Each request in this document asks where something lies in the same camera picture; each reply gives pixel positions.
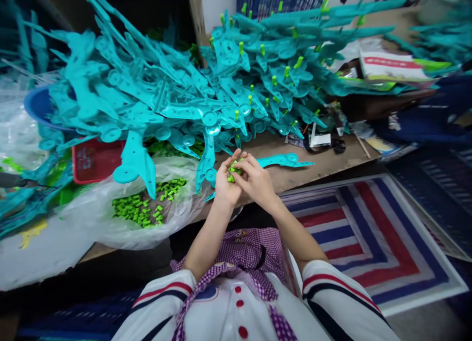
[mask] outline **red container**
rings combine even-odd
[[[93,139],[72,147],[74,181],[90,184],[109,177],[121,165],[125,141],[112,143]]]

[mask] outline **hand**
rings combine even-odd
[[[256,158],[251,154],[242,162],[235,164],[234,168],[241,168],[247,174],[247,180],[233,172],[235,182],[266,212],[271,213],[274,206],[280,202],[274,192],[272,180],[267,170],[262,168]]]
[[[233,206],[235,206],[237,201],[239,200],[239,197],[241,196],[241,193],[242,193],[242,189],[239,185],[236,185],[236,184],[231,183],[231,182],[228,181],[228,168],[231,166],[231,164],[235,160],[238,160],[240,153],[241,153],[241,150],[238,148],[233,153],[232,157],[228,158],[226,161],[224,161],[221,164],[220,169],[216,173],[216,185],[215,185],[216,186],[216,197],[215,197],[215,200],[222,199],[223,201],[226,201],[226,202],[230,203]],[[241,154],[241,157],[246,158],[247,153],[243,152]]]

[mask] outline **person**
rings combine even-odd
[[[240,156],[234,168],[243,175],[229,172]],[[243,191],[278,229],[225,234]],[[301,272],[301,299],[284,285],[280,238]],[[209,215],[172,267],[174,273],[146,285],[113,341],[398,340],[365,289],[329,263],[285,207],[267,170],[240,149],[221,164]]]

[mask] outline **red white blue rug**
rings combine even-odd
[[[468,290],[387,175],[293,190],[285,205],[385,315]]]

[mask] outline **striped sleeve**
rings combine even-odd
[[[112,341],[170,341],[176,325],[175,315],[195,285],[189,270],[148,283]]]
[[[331,264],[303,269],[303,300],[334,341],[399,341],[366,290]]]

